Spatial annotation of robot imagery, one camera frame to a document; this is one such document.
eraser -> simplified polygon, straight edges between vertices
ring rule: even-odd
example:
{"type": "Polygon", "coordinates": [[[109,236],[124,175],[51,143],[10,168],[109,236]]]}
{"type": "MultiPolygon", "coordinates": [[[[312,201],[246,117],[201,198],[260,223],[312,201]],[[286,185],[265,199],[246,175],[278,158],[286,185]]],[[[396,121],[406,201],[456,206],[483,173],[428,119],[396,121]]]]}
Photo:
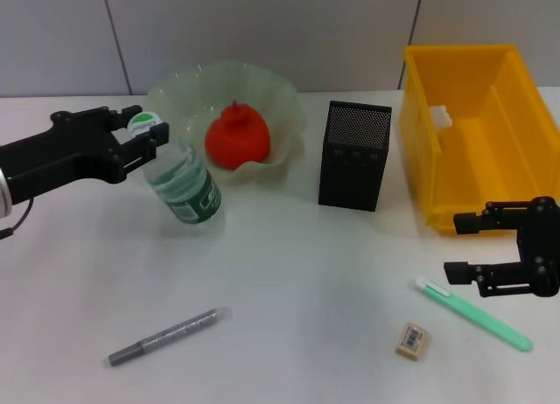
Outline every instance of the eraser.
{"type": "Polygon", "coordinates": [[[413,323],[406,323],[395,352],[407,359],[417,361],[426,350],[428,331],[413,323]]]}

white object in bin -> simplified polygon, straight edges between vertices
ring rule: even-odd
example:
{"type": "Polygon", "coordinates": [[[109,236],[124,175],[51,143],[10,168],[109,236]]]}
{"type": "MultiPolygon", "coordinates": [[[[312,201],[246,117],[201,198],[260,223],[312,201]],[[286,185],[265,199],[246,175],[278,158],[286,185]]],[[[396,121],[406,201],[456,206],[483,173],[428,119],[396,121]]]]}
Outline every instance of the white object in bin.
{"type": "Polygon", "coordinates": [[[449,114],[447,114],[447,107],[445,105],[430,107],[430,115],[436,131],[447,129],[453,125],[453,120],[449,114]]]}

silver marker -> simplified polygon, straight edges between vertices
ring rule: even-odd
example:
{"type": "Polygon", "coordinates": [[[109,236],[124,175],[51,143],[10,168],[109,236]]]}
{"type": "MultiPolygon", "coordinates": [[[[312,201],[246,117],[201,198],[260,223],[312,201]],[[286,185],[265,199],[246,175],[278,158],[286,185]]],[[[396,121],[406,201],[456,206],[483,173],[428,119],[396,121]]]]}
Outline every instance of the silver marker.
{"type": "Polygon", "coordinates": [[[231,316],[231,309],[229,308],[216,308],[215,310],[210,310],[204,314],[198,315],[197,317],[191,318],[184,323],[173,325],[167,330],[163,330],[158,334],[149,336],[134,345],[130,345],[111,354],[108,357],[108,362],[111,366],[117,366],[121,363],[128,362],[131,359],[139,358],[143,354],[153,352],[164,345],[168,345],[180,340],[181,338],[190,336],[194,332],[214,325],[218,321],[229,316],[231,316]]]}

white table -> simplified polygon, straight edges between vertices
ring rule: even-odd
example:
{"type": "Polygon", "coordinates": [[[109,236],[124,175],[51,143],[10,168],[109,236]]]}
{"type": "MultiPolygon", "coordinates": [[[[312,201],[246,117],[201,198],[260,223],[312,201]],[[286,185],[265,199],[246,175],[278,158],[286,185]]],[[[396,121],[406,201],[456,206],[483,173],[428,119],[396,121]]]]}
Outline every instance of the white table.
{"type": "MultiPolygon", "coordinates": [[[[542,91],[560,122],[560,91],[542,91]]],[[[301,94],[304,143],[275,175],[222,186],[226,226],[197,239],[136,171],[36,199],[0,241],[0,402],[558,403],[558,298],[482,299],[453,291],[527,334],[518,352],[409,289],[445,283],[444,261],[517,257],[513,238],[442,238],[405,179],[397,91],[301,94]],[[378,211],[317,205],[329,100],[393,108],[378,211]],[[218,305],[219,324],[117,368],[111,352],[218,305]],[[424,359],[394,349],[407,321],[432,340],[424,359]]],[[[141,96],[0,100],[0,143],[50,127],[49,114],[141,96]]],[[[15,221],[15,208],[1,227],[15,221]]]]}

black mesh pen holder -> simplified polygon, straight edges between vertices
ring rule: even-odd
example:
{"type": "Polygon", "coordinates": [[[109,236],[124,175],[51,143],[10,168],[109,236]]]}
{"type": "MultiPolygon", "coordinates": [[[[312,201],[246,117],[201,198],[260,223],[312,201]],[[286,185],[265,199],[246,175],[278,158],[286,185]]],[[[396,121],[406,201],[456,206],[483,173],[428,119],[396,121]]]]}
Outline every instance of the black mesh pen holder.
{"type": "Polygon", "coordinates": [[[323,139],[320,205],[375,211],[390,127],[391,107],[331,101],[323,139]]]}

